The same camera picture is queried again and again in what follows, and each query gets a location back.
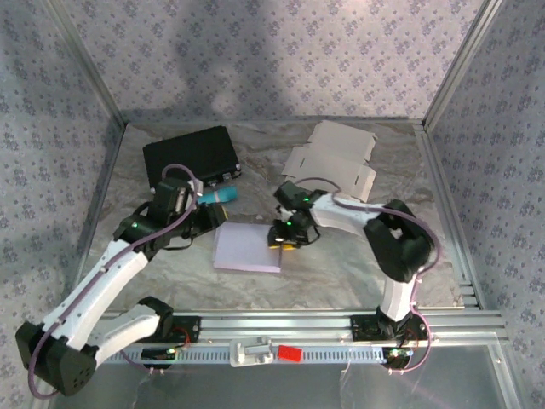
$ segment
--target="blue marker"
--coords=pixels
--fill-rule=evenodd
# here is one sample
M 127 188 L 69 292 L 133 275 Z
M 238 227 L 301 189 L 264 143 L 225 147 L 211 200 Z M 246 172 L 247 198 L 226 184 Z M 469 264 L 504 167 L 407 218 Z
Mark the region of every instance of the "blue marker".
M 198 198 L 198 203 L 226 203 L 236 199 L 238 196 L 235 186 L 224 187 L 214 192 L 206 193 Z

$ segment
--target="patterned wallpaper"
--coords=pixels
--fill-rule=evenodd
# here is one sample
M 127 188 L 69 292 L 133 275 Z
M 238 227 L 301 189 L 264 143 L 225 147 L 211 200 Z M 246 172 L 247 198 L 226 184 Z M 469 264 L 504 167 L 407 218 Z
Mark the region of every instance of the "patterned wallpaper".
M 89 205 L 120 130 L 40 2 L 0 2 L 0 407 L 23 407 L 14 343 L 75 278 Z
M 64 0 L 126 121 L 422 118 L 482 0 Z
M 545 407 L 545 3 L 506 0 L 433 137 L 479 281 Z

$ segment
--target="red clip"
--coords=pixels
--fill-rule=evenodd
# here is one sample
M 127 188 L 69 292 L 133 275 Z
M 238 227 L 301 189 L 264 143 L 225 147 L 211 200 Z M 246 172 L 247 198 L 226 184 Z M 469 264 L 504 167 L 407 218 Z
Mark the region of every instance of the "red clip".
M 278 346 L 278 359 L 290 360 L 291 362 L 301 362 L 303 360 L 303 350 L 280 345 Z

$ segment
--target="black case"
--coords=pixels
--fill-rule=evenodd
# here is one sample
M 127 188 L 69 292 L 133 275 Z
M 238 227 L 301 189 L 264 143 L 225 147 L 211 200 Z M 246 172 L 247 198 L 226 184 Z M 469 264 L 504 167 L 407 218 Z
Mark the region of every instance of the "black case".
M 241 173 L 225 126 L 153 142 L 142 150 L 150 187 L 156 187 L 161 181 L 161 172 L 168 164 L 184 164 L 205 185 L 228 181 Z M 189 181 L 183 170 L 169 170 L 169 176 Z

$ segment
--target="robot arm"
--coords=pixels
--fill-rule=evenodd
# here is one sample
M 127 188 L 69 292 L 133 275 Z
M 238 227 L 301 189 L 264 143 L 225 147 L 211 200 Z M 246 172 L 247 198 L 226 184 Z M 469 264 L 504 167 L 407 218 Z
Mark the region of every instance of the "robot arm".
M 377 309 L 377 324 L 386 338 L 402 337 L 411 318 L 410 300 L 416 273 L 427 262 L 433 241 L 413 222 L 384 213 L 388 209 L 414 217 L 400 200 L 386 205 L 366 204 L 356 211 L 354 202 L 334 198 L 323 191 L 308 193 L 291 181 L 274 194 L 281 218 L 269 232 L 269 245 L 308 245 L 310 227 L 338 228 L 367 238 L 379 266 L 386 275 L 383 298 Z
M 219 204 L 194 205 L 193 196 L 202 192 L 202 184 L 196 182 L 198 186 L 163 179 L 153 201 L 121 222 L 114 240 L 72 294 L 40 325 L 25 322 L 19 328 L 15 339 L 30 378 L 36 374 L 63 395 L 74 395 L 109 356 L 144 337 L 161 339 L 171 332 L 173 309 L 153 297 L 140 300 L 114 320 L 97 323 L 119 292 L 171 239 L 193 239 L 226 220 Z M 38 395 L 33 379 L 29 386 Z

